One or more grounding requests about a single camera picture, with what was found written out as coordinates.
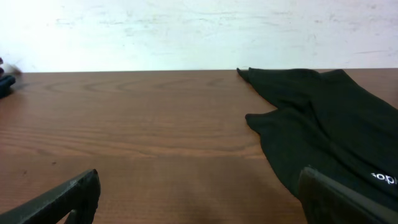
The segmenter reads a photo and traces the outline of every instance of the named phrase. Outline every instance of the wood grain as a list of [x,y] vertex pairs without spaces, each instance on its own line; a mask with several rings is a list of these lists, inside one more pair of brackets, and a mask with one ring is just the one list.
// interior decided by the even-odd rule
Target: wood grain
[[[397,70],[348,70],[398,105]],[[96,168],[95,223],[305,223],[246,113],[274,110],[234,71],[32,73],[0,100],[0,213]]]

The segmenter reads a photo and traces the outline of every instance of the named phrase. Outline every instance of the wall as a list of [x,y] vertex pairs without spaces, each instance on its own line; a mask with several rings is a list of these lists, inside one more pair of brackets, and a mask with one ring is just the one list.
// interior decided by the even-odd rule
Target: wall
[[398,67],[397,0],[0,0],[23,72]]

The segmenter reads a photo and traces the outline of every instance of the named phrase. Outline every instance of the white wall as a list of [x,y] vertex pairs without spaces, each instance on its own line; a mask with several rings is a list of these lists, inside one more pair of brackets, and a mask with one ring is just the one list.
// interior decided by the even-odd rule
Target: white wall
[[398,67],[398,0],[0,0],[23,72]]

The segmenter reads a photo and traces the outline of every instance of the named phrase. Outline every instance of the printed logo on shirt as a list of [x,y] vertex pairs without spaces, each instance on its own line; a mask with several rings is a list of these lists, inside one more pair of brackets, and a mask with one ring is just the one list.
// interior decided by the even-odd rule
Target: printed logo on shirt
[[379,180],[385,180],[388,184],[397,184],[397,179],[395,177],[375,173],[372,173],[372,175]]

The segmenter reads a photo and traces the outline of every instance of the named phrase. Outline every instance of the tabletop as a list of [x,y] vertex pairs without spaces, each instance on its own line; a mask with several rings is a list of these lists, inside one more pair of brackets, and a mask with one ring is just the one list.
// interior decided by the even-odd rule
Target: tabletop
[[[396,69],[347,70],[398,106]],[[94,223],[305,223],[235,71],[26,73],[0,100],[0,213],[98,170]]]

